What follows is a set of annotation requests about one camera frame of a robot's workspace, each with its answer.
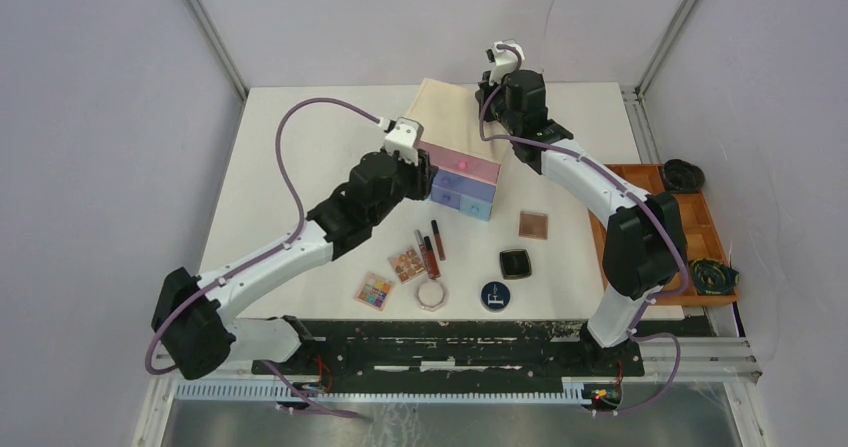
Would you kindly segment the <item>pastel wooden drawer chest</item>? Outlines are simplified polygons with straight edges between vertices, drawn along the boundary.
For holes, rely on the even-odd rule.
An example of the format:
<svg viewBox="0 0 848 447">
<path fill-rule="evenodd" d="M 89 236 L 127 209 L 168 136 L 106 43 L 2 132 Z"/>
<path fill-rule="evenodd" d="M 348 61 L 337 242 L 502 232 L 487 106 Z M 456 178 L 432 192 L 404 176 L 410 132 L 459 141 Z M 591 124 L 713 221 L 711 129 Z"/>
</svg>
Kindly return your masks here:
<svg viewBox="0 0 848 447">
<path fill-rule="evenodd" d="M 479 115 L 473 90 L 429 78 L 406 111 L 424 127 L 420 148 L 438 168 L 429 199 L 488 221 L 508 147 L 481 138 Z"/>
</svg>

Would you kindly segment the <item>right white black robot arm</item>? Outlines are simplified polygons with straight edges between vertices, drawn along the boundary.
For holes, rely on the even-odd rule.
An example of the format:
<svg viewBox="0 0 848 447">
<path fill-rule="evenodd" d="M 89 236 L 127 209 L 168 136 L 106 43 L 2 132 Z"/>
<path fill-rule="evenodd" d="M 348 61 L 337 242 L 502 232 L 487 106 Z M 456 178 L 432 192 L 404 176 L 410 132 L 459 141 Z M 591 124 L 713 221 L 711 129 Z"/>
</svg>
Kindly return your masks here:
<svg viewBox="0 0 848 447">
<path fill-rule="evenodd" d="M 551 119 L 540 73 L 518 69 L 497 78 L 486 71 L 475 97 L 480 122 L 496 122 L 504 130 L 482 133 L 482 139 L 509 142 L 521 163 L 571 193 L 605 224 L 602 270 L 608 285 L 577 349 L 580 367 L 602 375 L 617 363 L 616 346 L 630 339 L 647 305 L 676 275 L 688 274 L 679 204 L 669 193 L 652 194 L 625 181 Z"/>
</svg>

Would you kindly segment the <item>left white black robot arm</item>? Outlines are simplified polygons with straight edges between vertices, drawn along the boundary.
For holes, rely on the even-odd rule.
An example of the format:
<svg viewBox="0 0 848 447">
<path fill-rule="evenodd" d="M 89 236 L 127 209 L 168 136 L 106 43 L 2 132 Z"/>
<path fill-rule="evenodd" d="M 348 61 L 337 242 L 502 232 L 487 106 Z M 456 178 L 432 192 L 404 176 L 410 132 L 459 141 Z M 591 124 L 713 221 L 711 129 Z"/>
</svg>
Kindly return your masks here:
<svg viewBox="0 0 848 447">
<path fill-rule="evenodd" d="M 344 256 L 371 238 L 373 230 L 403 200 L 429 197 L 439 169 L 426 151 L 417 164 L 384 150 L 365 154 L 324 201 L 284 238 L 245 258 L 201 275 L 184 267 L 166 275 L 151 320 L 152 344 L 145 367 L 162 345 L 173 369 L 200 379 L 229 360 L 269 360 L 294 374 L 307 371 L 314 346 L 284 319 L 240 319 L 247 307 L 295 277 Z"/>
</svg>

